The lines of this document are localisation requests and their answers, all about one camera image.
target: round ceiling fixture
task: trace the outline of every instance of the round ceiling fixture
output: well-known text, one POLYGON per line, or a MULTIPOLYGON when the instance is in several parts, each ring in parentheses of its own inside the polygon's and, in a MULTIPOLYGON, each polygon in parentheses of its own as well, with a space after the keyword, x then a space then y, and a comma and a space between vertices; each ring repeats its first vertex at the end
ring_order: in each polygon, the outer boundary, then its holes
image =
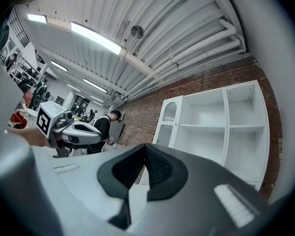
POLYGON ((136 39, 143 38, 144 30, 141 26, 133 26, 131 28, 131 35, 134 36, 136 39))

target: fluorescent light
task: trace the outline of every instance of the fluorescent light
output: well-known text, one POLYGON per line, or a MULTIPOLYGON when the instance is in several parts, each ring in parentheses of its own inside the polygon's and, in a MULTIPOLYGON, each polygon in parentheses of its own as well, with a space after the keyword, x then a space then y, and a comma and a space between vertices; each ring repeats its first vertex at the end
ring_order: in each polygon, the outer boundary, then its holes
POLYGON ((93 97, 94 99, 99 100, 100 102, 104 102, 103 100, 97 99, 96 97, 94 97, 92 95, 90 95, 90 97, 93 97))
POLYGON ((66 72, 68 71, 67 68, 63 67, 62 65, 57 64, 57 63, 54 62, 54 61, 51 61, 51 64, 55 65, 56 67, 59 67, 59 68, 62 69, 63 71, 66 71, 66 72))
POLYGON ((28 14, 28 18, 29 20, 32 20, 32 21, 47 23, 46 16, 28 14))
POLYGON ((102 105, 102 104, 99 104, 99 103, 97 103, 96 101, 93 101, 94 103, 96 103, 96 104, 98 104, 98 105, 101 105, 101 106, 103 106, 104 107, 104 105, 102 105))
POLYGON ((78 93, 75 93, 75 94, 77 94, 78 96, 80 96, 80 97, 82 97, 82 98, 85 98, 84 96, 82 96, 82 95, 80 95, 80 94, 78 94, 78 93))
POLYGON ((119 55, 121 51, 121 46, 115 44, 114 42, 110 41, 109 39, 103 37, 102 35, 85 28, 81 25, 78 25, 77 23, 71 23, 71 30, 84 36, 87 37, 90 40, 93 40, 97 44, 100 44, 101 46, 107 48, 108 50, 112 51, 113 53, 116 53, 119 55))
POLYGON ((69 87, 72 87, 73 89, 75 89, 75 90, 77 90, 77 91, 79 91, 80 92, 80 90, 78 90, 77 88, 75 88, 75 87, 73 87, 73 86, 71 86, 71 85, 69 85, 69 84, 67 84, 69 87))
POLYGON ((89 81, 89 80, 87 80, 87 79, 85 79, 85 78, 84 78, 83 80, 84 80, 84 82, 90 84, 91 86, 96 87, 97 89, 102 90, 103 92, 107 92, 105 89, 101 88, 101 87, 98 86, 98 85, 95 85, 93 82, 91 82, 91 81, 89 81))

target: white cabinet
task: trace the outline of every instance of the white cabinet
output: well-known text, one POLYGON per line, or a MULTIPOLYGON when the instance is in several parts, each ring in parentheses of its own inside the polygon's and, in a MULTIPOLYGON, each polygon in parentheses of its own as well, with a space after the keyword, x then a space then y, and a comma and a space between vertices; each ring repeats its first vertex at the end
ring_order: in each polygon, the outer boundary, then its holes
POLYGON ((269 124, 258 82, 164 100, 153 143, 215 161, 259 190, 269 124))

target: black shirt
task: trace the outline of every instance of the black shirt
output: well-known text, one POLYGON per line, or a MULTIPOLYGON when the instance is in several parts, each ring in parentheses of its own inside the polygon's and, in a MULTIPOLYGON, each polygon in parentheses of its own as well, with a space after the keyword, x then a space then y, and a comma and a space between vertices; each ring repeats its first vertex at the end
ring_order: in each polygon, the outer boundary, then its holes
POLYGON ((102 140, 105 140, 109 136, 109 128, 110 128, 110 121, 109 121, 109 116, 108 118, 100 118, 96 121, 94 124, 94 127, 99 130, 99 132, 102 134, 102 140))

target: brick wall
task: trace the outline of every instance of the brick wall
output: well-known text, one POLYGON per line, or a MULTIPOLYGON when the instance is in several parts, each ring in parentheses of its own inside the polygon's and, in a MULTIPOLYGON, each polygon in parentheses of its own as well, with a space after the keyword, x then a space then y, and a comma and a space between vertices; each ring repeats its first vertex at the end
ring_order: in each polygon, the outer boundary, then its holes
POLYGON ((260 192, 268 199, 277 179, 282 144, 281 119, 271 85, 253 57, 235 61, 195 76, 183 79, 137 100, 125 104, 121 145, 151 143, 155 134, 163 100, 216 89, 242 82, 258 80, 268 111, 270 151, 265 178, 260 192))

